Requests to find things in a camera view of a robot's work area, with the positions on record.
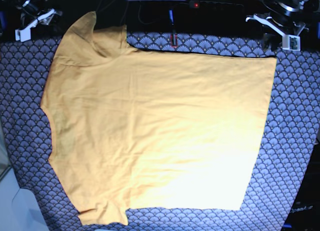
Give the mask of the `yellow T-shirt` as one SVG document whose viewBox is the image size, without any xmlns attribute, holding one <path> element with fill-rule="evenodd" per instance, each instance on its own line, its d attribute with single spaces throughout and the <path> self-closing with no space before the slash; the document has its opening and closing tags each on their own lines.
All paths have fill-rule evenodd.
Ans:
<svg viewBox="0 0 320 231">
<path fill-rule="evenodd" d="M 83 225 L 129 209 L 240 209 L 260 150 L 277 59 L 144 51 L 126 26 L 64 34 L 41 109 L 49 163 Z"/>
</svg>

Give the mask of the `red black table clamp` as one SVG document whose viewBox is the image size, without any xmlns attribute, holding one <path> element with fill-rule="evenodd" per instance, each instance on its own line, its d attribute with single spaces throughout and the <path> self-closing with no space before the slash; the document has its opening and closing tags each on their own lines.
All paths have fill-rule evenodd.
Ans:
<svg viewBox="0 0 320 231">
<path fill-rule="evenodd" d="M 173 48 L 176 48 L 178 46 L 178 36 L 175 29 L 173 29 L 170 33 L 170 45 Z"/>
</svg>

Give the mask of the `blue fan-pattern tablecloth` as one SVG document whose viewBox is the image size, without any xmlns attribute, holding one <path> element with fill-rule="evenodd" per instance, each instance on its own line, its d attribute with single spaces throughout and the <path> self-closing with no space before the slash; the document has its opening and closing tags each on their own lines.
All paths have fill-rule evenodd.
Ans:
<svg viewBox="0 0 320 231">
<path fill-rule="evenodd" d="M 252 177 L 238 211 L 143 208 L 112 231 L 279 231 L 296 199 L 320 128 L 320 54 L 264 51 L 257 40 L 178 35 L 180 51 L 266 57 L 277 65 Z M 0 45 L 0 120 L 18 184 L 35 195 L 51 231 L 93 231 L 82 225 L 48 158 L 51 129 L 40 102 L 59 37 Z"/>
</svg>

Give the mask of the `black OpenArm case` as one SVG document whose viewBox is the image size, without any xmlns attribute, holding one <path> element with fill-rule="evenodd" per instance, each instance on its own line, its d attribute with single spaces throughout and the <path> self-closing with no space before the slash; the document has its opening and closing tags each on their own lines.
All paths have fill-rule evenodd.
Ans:
<svg viewBox="0 0 320 231">
<path fill-rule="evenodd" d="M 282 226 L 283 231 L 320 229 L 320 143 L 314 145 L 301 186 Z"/>
</svg>

